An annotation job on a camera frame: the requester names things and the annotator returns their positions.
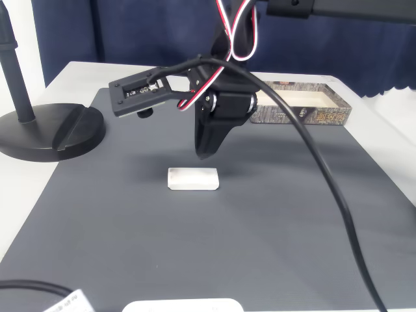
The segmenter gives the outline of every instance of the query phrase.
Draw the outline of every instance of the open box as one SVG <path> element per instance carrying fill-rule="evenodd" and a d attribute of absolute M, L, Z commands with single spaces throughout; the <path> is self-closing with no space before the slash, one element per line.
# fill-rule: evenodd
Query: open box
<path fill-rule="evenodd" d="M 266 81 L 307 125 L 343 125 L 351 106 L 324 83 Z M 257 93 L 255 124 L 290 124 L 286 114 L 263 91 Z"/>

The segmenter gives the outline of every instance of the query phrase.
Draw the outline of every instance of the red and white wire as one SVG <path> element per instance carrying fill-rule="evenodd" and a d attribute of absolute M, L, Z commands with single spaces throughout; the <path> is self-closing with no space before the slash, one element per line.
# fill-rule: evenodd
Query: red and white wire
<path fill-rule="evenodd" d="M 252 21 L 253 21 L 253 49 L 252 52 L 245 56 L 245 57 L 240 57 L 238 55 L 236 55 L 234 53 L 234 36 L 235 36 L 235 30 L 237 29 L 237 25 L 240 21 L 240 17 L 241 14 L 244 12 L 244 9 L 247 7 L 247 5 L 249 4 L 249 2 L 252 0 L 244 0 L 239 8 L 239 10 L 237 11 L 237 14 L 235 16 L 234 22 L 233 22 L 233 28 L 230 27 L 229 21 L 228 21 L 228 17 L 227 17 L 227 13 L 226 10 L 224 8 L 224 5 L 222 4 L 222 0 L 216 0 L 216 5 L 218 7 L 218 11 L 220 13 L 221 16 L 221 20 L 222 23 L 224 25 L 224 31 L 226 32 L 226 35 L 228 37 L 229 40 L 229 50 L 226 56 L 226 61 L 228 62 L 231 58 L 231 56 L 234 57 L 234 59 L 238 60 L 238 61 L 244 61 L 244 60 L 248 60 L 250 57 L 253 56 L 253 54 L 255 53 L 255 49 L 257 48 L 257 11 L 255 6 L 253 6 L 252 8 Z M 211 76 L 210 79 L 208 79 L 208 81 L 195 93 L 195 95 L 189 100 L 185 100 L 183 99 L 182 101 L 180 101 L 177 104 L 177 107 L 179 110 L 181 111 L 185 111 L 187 110 L 189 107 L 191 107 L 199 98 L 202 94 L 204 94 L 207 89 L 214 83 L 214 81 L 218 78 L 218 76 L 222 73 L 222 71 L 224 70 L 224 67 L 219 67 L 219 69 L 217 69 L 214 74 Z"/>

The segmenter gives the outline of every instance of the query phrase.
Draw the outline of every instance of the black cable on table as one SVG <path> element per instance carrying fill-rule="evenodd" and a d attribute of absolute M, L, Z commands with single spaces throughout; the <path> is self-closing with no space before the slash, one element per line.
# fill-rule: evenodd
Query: black cable on table
<path fill-rule="evenodd" d="M 341 190 L 338 187 L 338 184 L 333 179 L 330 169 L 328 168 L 328 165 L 325 163 L 325 160 L 322 158 L 322 155 L 320 154 L 317 148 L 317 145 L 313 141 L 312 136 L 309 134 L 309 131 L 306 129 L 303 123 L 298 119 L 297 115 L 293 112 L 290 106 L 288 106 L 288 104 L 273 89 L 271 89 L 271 87 L 269 87 L 266 83 L 264 83 L 262 80 L 257 78 L 252 73 L 246 71 L 244 68 L 234 65 L 233 63 L 225 62 L 223 60 L 218 60 L 215 58 L 203 58 L 203 57 L 198 57 L 198 58 L 189 60 L 187 62 L 178 64 L 169 68 L 162 68 L 158 72 L 154 73 L 148 79 L 148 83 L 149 84 L 154 83 L 157 79 L 160 79 L 162 77 L 173 75 L 178 72 L 183 72 L 185 70 L 188 70 L 189 68 L 194 68 L 194 67 L 201 66 L 204 64 L 223 66 L 226 69 L 245 77 L 247 80 L 251 81 L 253 84 L 258 86 L 274 102 L 276 102 L 276 104 L 282 109 L 282 111 L 290 119 L 290 121 L 292 122 L 292 124 L 294 125 L 294 127 L 296 128 L 296 130 L 299 132 L 300 136 L 304 140 L 313 158 L 317 162 L 318 167 L 320 171 L 322 172 L 322 175 L 324 176 L 332 192 L 332 195 L 335 198 L 335 201 L 337 202 L 338 208 L 344 220 L 344 224 L 345 224 L 346 232 L 350 241 L 352 253 L 354 254 L 359 272 L 361 273 L 361 277 L 363 278 L 363 281 L 365 285 L 367 286 L 367 289 L 369 290 L 370 295 L 372 299 L 374 300 L 374 303 L 376 304 L 380 312 L 387 312 L 387 309 L 385 308 L 384 303 L 382 299 L 380 298 L 380 295 L 378 294 L 376 287 L 374 286 L 374 283 L 371 279 L 367 265 L 365 264 L 365 260 L 363 257 L 363 253 L 361 251 L 361 247 L 359 245 L 356 228 L 352 220 L 350 209 L 348 208 L 348 204 L 346 203 L 346 200 L 343 194 L 341 193 Z"/>
<path fill-rule="evenodd" d="M 28 289 L 32 291 L 57 294 L 63 298 L 69 296 L 73 292 L 73 290 L 60 285 L 27 279 L 10 279 L 0 281 L 0 289 Z"/>

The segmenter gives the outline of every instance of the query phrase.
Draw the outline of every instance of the round black base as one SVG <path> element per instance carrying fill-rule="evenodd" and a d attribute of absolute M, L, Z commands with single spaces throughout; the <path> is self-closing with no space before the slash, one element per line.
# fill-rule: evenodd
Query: round black base
<path fill-rule="evenodd" d="M 80 104 L 33 107 L 36 119 L 18 122 L 16 112 L 0 117 L 0 152 L 24 161 L 52 162 L 78 157 L 105 136 L 102 113 Z"/>

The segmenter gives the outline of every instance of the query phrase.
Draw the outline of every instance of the white label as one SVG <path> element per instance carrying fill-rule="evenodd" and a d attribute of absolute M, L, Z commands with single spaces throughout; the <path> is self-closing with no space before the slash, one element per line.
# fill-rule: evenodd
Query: white label
<path fill-rule="evenodd" d="M 44 312 L 95 312 L 83 291 L 78 289 Z"/>

